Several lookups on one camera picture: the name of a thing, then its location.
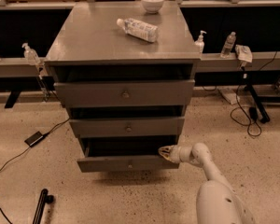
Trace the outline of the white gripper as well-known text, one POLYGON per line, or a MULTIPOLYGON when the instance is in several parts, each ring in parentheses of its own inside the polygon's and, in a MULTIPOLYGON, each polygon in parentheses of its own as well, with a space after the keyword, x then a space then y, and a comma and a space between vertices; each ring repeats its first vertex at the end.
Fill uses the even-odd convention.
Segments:
POLYGON ((192 148, 191 147, 184 147, 184 146, 165 146, 165 147, 160 147, 158 149, 158 152, 160 153, 160 156, 163 157, 165 160, 169 162, 174 162, 174 163, 181 163, 181 162, 186 162, 190 163, 193 158, 192 158, 192 148))

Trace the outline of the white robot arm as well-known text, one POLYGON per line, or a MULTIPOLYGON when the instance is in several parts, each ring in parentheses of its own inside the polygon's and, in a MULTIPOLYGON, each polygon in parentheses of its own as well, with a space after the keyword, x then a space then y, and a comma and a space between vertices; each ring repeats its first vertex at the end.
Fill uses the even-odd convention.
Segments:
POLYGON ((204 143, 192 147, 165 146, 159 154, 173 163, 189 163, 203 169, 204 182, 196 198, 198 224, 256 224, 252 213, 213 161, 204 143))

